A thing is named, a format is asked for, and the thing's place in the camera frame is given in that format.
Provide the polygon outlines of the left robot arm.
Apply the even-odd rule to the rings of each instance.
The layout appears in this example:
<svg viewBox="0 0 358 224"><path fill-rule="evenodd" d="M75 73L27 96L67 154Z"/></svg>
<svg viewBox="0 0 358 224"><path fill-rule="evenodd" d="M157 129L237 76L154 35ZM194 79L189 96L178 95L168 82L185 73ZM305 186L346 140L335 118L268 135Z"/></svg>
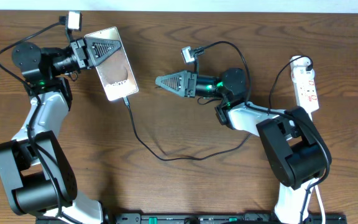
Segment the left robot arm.
<svg viewBox="0 0 358 224"><path fill-rule="evenodd" d="M71 75L100 66L121 49L119 40L94 37L72 40L63 49L40 48L29 39L9 46L31 103L19 132L0 143L0 179L15 214L40 222L114 222L101 202L78 190L57 137L71 109Z"/></svg>

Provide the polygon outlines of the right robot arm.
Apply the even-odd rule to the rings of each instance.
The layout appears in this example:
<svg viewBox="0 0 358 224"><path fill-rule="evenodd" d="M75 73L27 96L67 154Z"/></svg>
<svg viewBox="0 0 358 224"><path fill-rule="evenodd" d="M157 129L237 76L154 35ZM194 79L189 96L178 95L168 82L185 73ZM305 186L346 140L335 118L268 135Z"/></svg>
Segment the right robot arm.
<svg viewBox="0 0 358 224"><path fill-rule="evenodd" d="M260 138L268 163L280 182L274 214L282 223L306 221L312 190L324 181L331 154L304 108L268 110L247 101L250 88L241 68L219 77L181 70L155 79L180 97L219 98L216 116L222 125Z"/></svg>

